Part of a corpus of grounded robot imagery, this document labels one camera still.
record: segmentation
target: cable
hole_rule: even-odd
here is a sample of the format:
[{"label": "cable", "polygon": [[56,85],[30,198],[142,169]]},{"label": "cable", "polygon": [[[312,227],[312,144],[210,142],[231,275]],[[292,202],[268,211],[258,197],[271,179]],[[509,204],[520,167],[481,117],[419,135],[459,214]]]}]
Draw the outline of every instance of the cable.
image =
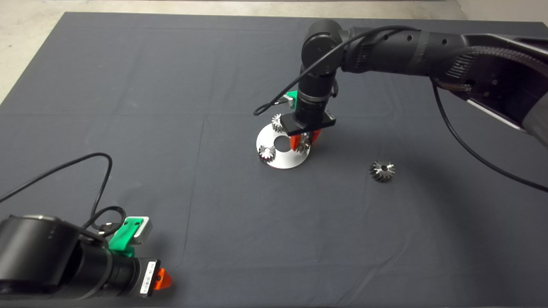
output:
[{"label": "cable", "polygon": [[120,229],[120,227],[122,227],[122,222],[124,222],[126,218],[125,210],[118,206],[110,206],[110,207],[100,209],[97,213],[94,213],[89,218],[89,220],[82,225],[82,228],[87,229],[90,226],[95,225],[95,221],[97,220],[97,218],[101,217],[105,212],[108,212],[109,210],[120,214],[120,223],[117,226],[113,227],[112,229],[105,231],[105,233],[103,233],[102,236],[107,237],[109,235],[113,235],[116,231],[118,231],[118,229]]},{"label": "cable", "polygon": [[500,169],[499,167],[493,165],[492,163],[490,163],[489,161],[487,161],[485,158],[483,158],[481,155],[479,155],[478,153],[476,153],[474,150],[472,150],[459,136],[459,134],[456,133],[455,129],[453,128],[453,126],[451,125],[451,123],[449,122],[449,119],[447,118],[447,114],[445,113],[445,110],[443,109],[443,105],[442,105],[442,101],[441,99],[439,98],[439,92],[438,92],[438,86],[435,84],[434,80],[431,80],[432,81],[432,89],[434,91],[434,97],[436,98],[436,103],[438,105],[438,108],[439,108],[439,112],[441,113],[442,115],[442,118],[443,118],[443,121],[445,122],[447,128],[449,129],[449,131],[451,132],[451,135],[453,135],[453,137],[455,137],[455,139],[458,141],[458,143],[460,143],[460,145],[466,150],[468,151],[468,153],[470,153],[472,156],[474,156],[477,160],[479,160],[482,164],[484,164],[485,166],[491,168],[492,170],[504,175],[505,177],[507,178],[510,178],[514,181],[518,181],[520,182],[521,184],[524,184],[524,185],[527,185],[529,187],[532,187],[532,188],[535,188],[535,189],[538,189],[538,190],[541,190],[541,191],[544,191],[544,192],[548,192],[548,187],[546,186],[542,186],[540,184],[537,184],[535,182],[531,182],[531,181],[528,181],[526,179],[522,179],[520,178],[519,176],[516,176],[514,174],[511,174],[507,171],[504,171],[502,169]]},{"label": "cable", "polygon": [[[24,189],[28,188],[29,186],[33,185],[34,183],[42,180],[43,178],[46,178],[46,177],[48,177],[48,176],[50,176],[50,175],[52,175],[52,174],[54,174],[58,171],[61,171],[65,168],[67,168],[67,167],[70,167],[74,164],[86,161],[86,160],[88,160],[90,158],[93,158],[93,157],[105,157],[108,160],[108,166],[107,166],[107,170],[105,172],[105,177],[103,178],[103,181],[101,183],[101,187],[99,188],[99,193],[97,194],[97,197],[95,198],[95,201],[93,202],[92,212],[90,214],[90,219],[84,224],[84,226],[87,225],[85,227],[85,229],[88,228],[89,226],[92,226],[94,229],[99,230],[100,227],[95,225],[94,222],[100,215],[104,214],[108,210],[113,210],[115,212],[119,212],[120,215],[122,216],[121,222],[123,222],[125,220],[125,211],[121,207],[118,207],[118,206],[106,207],[106,208],[104,208],[104,209],[102,209],[102,210],[100,210],[99,212],[96,213],[97,206],[98,206],[99,202],[101,201],[102,194],[105,191],[105,187],[106,187],[107,182],[109,181],[110,172],[112,170],[112,157],[110,155],[108,155],[106,153],[102,153],[102,152],[96,152],[96,153],[91,153],[91,154],[84,155],[80,158],[76,158],[72,161],[66,162],[64,164],[61,164],[61,165],[59,165],[55,168],[52,168],[52,169],[46,171],[46,172],[36,176],[35,178],[31,179],[30,181],[24,183],[23,185],[19,186],[18,188],[12,190],[11,192],[7,193],[3,197],[1,197],[0,198],[0,203],[6,201],[7,199],[10,199],[11,197],[15,196],[16,194],[18,194],[19,192],[21,192]],[[103,236],[108,236],[108,235],[116,232],[120,228],[121,225],[122,224],[120,223],[120,225],[117,226],[116,228],[110,230],[109,232],[105,232],[105,234]]]},{"label": "cable", "polygon": [[305,69],[297,78],[295,78],[295,80],[291,81],[282,91],[280,91],[280,93],[278,93],[278,95],[276,95],[276,97],[273,100],[271,100],[267,104],[263,104],[263,105],[257,107],[257,109],[255,109],[255,111],[253,111],[253,115],[254,116],[260,116],[265,111],[267,111],[270,107],[274,106],[276,104],[276,101],[280,97],[282,97],[287,91],[289,91],[293,86],[295,86],[303,77],[305,77],[310,71],[312,71],[314,69],[314,67],[316,67],[318,64],[320,64],[320,62],[325,60],[330,55],[334,54],[337,50],[341,49],[342,47],[344,47],[346,45],[351,44],[352,42],[354,42],[354,41],[356,41],[360,38],[366,37],[368,35],[374,35],[374,34],[377,34],[379,32],[382,32],[382,31],[389,31],[389,30],[398,30],[398,31],[400,31],[400,30],[417,30],[417,29],[413,28],[413,27],[408,27],[408,26],[386,26],[386,27],[379,27],[379,28],[371,29],[371,30],[368,30],[366,32],[362,32],[362,33],[360,33],[360,34],[358,34],[358,35],[356,35],[352,38],[347,39],[346,41],[338,44],[335,48],[328,51],[321,58],[319,58],[316,62],[314,62],[307,69]]}]

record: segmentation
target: circular metal plate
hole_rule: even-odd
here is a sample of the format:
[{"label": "circular metal plate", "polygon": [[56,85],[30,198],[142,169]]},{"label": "circular metal plate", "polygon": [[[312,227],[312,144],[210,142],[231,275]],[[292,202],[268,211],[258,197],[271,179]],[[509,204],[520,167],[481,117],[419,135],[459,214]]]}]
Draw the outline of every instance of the circular metal plate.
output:
[{"label": "circular metal plate", "polygon": [[[256,149],[257,153],[259,153],[259,148],[261,145],[266,147],[272,147],[274,146],[274,140],[278,138],[279,136],[289,136],[284,132],[276,132],[272,129],[272,125],[268,124],[267,126],[263,127],[259,135],[257,136],[257,142],[256,142]],[[287,152],[281,152],[276,149],[276,155],[274,157],[274,160],[271,162],[267,162],[268,165],[274,168],[278,169],[291,169],[295,168],[298,165],[302,164],[303,161],[306,160],[308,157],[308,154],[310,153],[310,147],[302,152],[295,152],[293,150],[289,150]]]}]

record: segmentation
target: metal gear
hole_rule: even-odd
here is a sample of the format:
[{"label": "metal gear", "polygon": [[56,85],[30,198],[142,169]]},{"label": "metal gear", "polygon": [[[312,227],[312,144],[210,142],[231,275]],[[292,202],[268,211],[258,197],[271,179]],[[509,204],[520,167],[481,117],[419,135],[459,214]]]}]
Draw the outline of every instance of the metal gear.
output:
[{"label": "metal gear", "polygon": [[295,149],[296,152],[303,153],[310,147],[310,138],[309,135],[304,133],[301,135],[301,140],[299,141],[299,144],[297,145],[297,148]]},{"label": "metal gear", "polygon": [[396,168],[389,161],[375,161],[369,168],[369,174],[377,182],[388,182],[396,174]]},{"label": "metal gear", "polygon": [[272,117],[272,129],[275,131],[275,132],[278,132],[278,133],[281,133],[283,132],[283,126],[282,126],[282,122],[280,121],[280,118],[282,117],[282,114],[281,113],[278,113],[277,115],[274,115]]},{"label": "metal gear", "polygon": [[276,158],[276,148],[261,145],[259,148],[259,158],[265,163],[273,161]]}]

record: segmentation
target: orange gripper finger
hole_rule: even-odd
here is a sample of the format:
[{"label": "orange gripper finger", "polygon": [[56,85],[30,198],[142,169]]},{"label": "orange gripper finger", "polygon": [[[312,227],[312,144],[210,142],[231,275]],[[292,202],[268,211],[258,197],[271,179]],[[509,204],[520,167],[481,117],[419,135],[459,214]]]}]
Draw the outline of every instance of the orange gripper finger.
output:
[{"label": "orange gripper finger", "polygon": [[295,135],[289,137],[289,146],[293,151],[297,150],[297,146],[299,145],[299,142],[301,141],[301,135]]},{"label": "orange gripper finger", "polygon": [[321,131],[322,131],[321,129],[314,131],[314,137],[312,137],[312,143],[316,142],[316,139],[318,139],[319,133]]},{"label": "orange gripper finger", "polygon": [[158,270],[158,276],[156,277],[156,284],[154,290],[161,290],[171,286],[171,276],[163,268]]}]

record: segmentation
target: black robotic arm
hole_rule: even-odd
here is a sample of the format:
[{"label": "black robotic arm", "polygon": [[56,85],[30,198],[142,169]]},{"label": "black robotic arm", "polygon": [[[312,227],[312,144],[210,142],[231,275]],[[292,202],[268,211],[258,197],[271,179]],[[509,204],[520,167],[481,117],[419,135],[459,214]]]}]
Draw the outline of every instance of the black robotic arm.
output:
[{"label": "black robotic arm", "polygon": [[306,35],[301,52],[305,74],[299,76],[295,112],[282,116],[282,126],[291,136],[335,124],[326,105],[340,67],[352,73],[429,77],[548,147],[547,50],[548,40],[541,38],[457,35],[405,26],[343,30],[333,20],[320,20]]}]

